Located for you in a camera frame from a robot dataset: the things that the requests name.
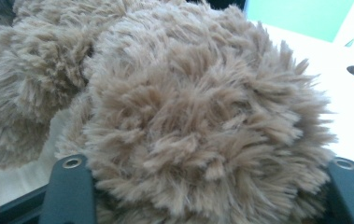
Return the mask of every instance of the green wall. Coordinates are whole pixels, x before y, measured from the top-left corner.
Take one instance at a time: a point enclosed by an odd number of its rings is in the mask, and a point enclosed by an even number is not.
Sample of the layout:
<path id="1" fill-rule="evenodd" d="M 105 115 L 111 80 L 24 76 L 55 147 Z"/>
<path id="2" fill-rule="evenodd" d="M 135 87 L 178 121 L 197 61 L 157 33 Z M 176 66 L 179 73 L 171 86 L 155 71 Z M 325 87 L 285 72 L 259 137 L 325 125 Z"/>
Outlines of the green wall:
<path id="1" fill-rule="evenodd" d="M 354 0 L 248 0 L 246 13 L 302 35 L 333 42 Z"/>

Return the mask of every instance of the plush toy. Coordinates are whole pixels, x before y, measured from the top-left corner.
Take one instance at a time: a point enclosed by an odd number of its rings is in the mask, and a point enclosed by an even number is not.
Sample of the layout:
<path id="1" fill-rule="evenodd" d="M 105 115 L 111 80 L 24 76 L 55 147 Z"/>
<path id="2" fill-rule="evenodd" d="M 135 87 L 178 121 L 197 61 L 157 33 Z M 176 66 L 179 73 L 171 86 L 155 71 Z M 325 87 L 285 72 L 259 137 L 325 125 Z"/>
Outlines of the plush toy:
<path id="1" fill-rule="evenodd" d="M 301 223 L 323 211 L 328 101 L 307 61 L 237 7 L 17 0 L 14 12 L 0 25 L 0 168 L 38 158 L 68 108 L 57 156 L 88 157 L 103 223 Z"/>

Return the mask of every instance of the fluffy brown fur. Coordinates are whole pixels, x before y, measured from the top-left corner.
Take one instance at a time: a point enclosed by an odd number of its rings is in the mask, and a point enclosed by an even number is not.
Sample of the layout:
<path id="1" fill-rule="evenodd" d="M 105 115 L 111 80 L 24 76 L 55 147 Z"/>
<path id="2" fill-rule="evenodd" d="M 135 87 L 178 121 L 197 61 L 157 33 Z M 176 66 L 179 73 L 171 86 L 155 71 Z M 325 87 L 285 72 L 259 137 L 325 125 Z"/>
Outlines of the fluffy brown fur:
<path id="1" fill-rule="evenodd" d="M 0 167 L 83 153 L 103 223 L 300 223 L 318 216 L 328 103 L 236 7 L 17 0 L 0 26 Z"/>

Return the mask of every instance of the plush fabric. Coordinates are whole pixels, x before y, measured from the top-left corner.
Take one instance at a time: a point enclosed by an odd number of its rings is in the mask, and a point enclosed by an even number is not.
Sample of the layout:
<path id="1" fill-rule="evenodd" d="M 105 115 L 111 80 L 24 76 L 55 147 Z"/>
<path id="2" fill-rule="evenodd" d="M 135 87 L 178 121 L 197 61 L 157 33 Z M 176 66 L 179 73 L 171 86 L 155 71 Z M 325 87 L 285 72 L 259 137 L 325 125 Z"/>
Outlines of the plush fabric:
<path id="1" fill-rule="evenodd" d="M 323 211 L 328 100 L 237 7 L 17 0 L 0 26 L 0 168 L 35 160 L 54 114 L 101 223 L 301 223 Z"/>

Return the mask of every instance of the teddy bear ear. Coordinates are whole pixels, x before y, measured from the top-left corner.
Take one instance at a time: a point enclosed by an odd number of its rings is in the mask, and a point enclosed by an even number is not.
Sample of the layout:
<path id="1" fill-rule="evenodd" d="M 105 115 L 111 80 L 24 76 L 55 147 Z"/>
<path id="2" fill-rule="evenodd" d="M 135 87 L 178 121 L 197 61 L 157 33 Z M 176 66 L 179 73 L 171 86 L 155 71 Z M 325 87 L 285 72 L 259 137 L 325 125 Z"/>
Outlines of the teddy bear ear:
<path id="1" fill-rule="evenodd" d="M 0 26 L 0 168 L 38 158 L 51 119 L 86 85 L 79 63 L 90 41 L 42 21 Z"/>

